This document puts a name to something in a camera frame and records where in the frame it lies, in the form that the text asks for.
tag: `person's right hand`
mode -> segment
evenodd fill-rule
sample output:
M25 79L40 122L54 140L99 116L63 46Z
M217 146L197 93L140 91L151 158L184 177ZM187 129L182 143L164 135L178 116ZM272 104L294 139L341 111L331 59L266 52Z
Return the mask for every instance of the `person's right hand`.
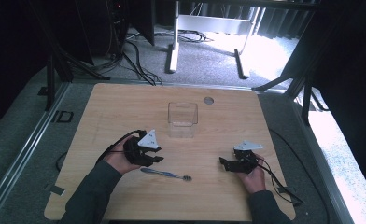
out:
M258 165L263 164L264 158L256 154L256 157L259 158ZM264 179L264 171L257 166L250 174L245 173L236 173L239 178L242 180L246 190L252 194L257 191L265 190L265 179Z

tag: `forearm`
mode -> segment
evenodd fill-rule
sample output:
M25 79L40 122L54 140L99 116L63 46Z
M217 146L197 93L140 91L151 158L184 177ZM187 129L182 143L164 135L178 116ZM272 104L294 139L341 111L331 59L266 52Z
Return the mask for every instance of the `forearm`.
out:
M291 223L278 207L273 193L262 190L253 193L248 199L253 224L288 224Z
M67 202L60 223L100 223L110 194L121 177L107 162L100 161L96 164Z

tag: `toothbrush handle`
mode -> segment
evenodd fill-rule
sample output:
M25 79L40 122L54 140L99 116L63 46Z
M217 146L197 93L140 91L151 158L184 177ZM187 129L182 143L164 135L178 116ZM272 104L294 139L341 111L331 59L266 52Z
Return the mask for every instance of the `toothbrush handle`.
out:
M156 171L156 170L153 170L153 169L150 169L150 168L141 168L140 170L142 172L145 172L145 173L159 174L159 175L165 175L165 176L169 176L169 177L177 177L177 178L179 178L178 175L174 175L174 174L169 173L169 172Z

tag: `person's right arm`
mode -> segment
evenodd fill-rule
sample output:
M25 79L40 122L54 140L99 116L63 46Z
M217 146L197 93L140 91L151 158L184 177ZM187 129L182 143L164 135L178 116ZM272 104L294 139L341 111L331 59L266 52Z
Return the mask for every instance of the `person's right arm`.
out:
M247 192L250 194L248 205L253 224L288 224L291 220L283 213L276 203L274 195L265 188L264 171L257 166L250 174L237 173Z

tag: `person's left hand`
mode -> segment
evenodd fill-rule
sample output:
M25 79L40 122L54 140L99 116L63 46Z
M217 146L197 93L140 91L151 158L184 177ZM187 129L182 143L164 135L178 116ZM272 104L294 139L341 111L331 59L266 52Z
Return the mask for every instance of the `person's left hand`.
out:
M139 169L140 165L131 164L124 155L124 143L132 138L133 136L128 136L119 142L113 149L110 150L104 157L104 161L109 163L114 169L116 169L120 174L124 175L132 170Z

